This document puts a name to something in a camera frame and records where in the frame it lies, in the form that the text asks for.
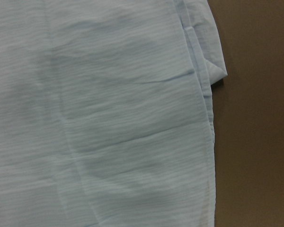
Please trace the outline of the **light blue button shirt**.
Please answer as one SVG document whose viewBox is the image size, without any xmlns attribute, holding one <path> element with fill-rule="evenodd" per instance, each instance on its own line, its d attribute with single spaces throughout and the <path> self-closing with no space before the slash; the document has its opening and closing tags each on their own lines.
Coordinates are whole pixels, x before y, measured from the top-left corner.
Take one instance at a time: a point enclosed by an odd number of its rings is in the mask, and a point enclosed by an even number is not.
<svg viewBox="0 0 284 227">
<path fill-rule="evenodd" d="M 205 0 L 0 0 L 0 227 L 212 227 Z"/>
</svg>

